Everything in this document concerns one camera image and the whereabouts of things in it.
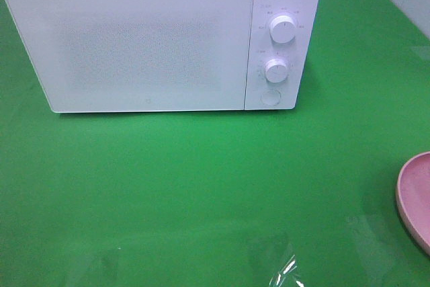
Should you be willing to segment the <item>round door release button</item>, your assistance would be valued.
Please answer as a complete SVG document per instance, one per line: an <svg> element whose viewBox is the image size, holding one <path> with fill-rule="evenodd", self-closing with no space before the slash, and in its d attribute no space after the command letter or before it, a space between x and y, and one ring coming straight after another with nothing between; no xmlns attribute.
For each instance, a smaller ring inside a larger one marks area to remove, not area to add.
<svg viewBox="0 0 430 287"><path fill-rule="evenodd" d="M270 89L261 94L261 102L267 106L276 106L281 102L282 95L276 89Z"/></svg>

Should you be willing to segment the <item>white microwave door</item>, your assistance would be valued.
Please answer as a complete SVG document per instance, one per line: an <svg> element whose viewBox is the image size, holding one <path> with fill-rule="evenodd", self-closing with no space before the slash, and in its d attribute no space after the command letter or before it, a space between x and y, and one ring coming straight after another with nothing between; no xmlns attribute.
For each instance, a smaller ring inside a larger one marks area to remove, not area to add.
<svg viewBox="0 0 430 287"><path fill-rule="evenodd" d="M241 110L252 0L6 0L52 111Z"/></svg>

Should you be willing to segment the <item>pink round plate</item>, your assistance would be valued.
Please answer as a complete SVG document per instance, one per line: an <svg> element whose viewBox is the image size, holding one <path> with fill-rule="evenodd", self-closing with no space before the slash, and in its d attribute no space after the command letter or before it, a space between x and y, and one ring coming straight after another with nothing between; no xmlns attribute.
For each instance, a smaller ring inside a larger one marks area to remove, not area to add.
<svg viewBox="0 0 430 287"><path fill-rule="evenodd" d="M396 205L407 231L429 255L429 151L415 155L402 166Z"/></svg>

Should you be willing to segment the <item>lower white microwave knob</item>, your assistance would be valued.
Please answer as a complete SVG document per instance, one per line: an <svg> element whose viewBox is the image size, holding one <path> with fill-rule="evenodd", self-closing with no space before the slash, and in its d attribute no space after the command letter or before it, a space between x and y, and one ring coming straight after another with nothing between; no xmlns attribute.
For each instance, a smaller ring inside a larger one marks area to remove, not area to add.
<svg viewBox="0 0 430 287"><path fill-rule="evenodd" d="M265 64L265 78L270 83L281 83L288 77L287 63L280 58L273 58Z"/></svg>

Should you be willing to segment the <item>white microwave knob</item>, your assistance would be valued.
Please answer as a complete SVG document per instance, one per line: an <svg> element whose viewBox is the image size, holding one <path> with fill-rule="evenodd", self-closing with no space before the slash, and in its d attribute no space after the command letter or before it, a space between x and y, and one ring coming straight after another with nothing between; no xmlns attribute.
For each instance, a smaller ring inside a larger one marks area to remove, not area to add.
<svg viewBox="0 0 430 287"><path fill-rule="evenodd" d="M288 77L287 63L280 58L273 58L265 64L265 78L270 83L281 83Z"/></svg>
<svg viewBox="0 0 430 287"><path fill-rule="evenodd" d="M279 13L269 22L271 39L278 44L292 41L296 35L297 22L290 13Z"/></svg>

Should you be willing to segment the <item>green table cloth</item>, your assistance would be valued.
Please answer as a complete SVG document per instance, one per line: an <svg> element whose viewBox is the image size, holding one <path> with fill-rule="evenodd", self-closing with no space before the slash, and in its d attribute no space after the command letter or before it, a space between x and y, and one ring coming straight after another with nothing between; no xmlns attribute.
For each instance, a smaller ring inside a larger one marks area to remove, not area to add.
<svg viewBox="0 0 430 287"><path fill-rule="evenodd" d="M295 109L50 111L1 6L1 285L428 286L398 173L429 150L429 39L320 0Z"/></svg>

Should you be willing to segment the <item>upper white microwave knob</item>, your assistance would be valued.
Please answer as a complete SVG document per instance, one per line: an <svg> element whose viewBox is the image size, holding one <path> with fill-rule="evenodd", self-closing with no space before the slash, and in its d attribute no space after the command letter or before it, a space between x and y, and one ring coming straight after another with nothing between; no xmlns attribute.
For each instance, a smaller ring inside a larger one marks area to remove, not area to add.
<svg viewBox="0 0 430 287"><path fill-rule="evenodd" d="M269 22L271 39L278 44L292 41L296 35L297 22L290 13L279 13Z"/></svg>

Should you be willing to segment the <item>clear plastic film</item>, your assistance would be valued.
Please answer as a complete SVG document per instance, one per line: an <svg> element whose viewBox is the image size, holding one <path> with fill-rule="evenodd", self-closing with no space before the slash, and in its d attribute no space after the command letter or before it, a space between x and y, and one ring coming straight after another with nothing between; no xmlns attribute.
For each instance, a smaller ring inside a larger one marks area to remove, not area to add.
<svg viewBox="0 0 430 287"><path fill-rule="evenodd" d="M285 264L272 276L270 287L305 287L298 271L296 256L293 254Z"/></svg>

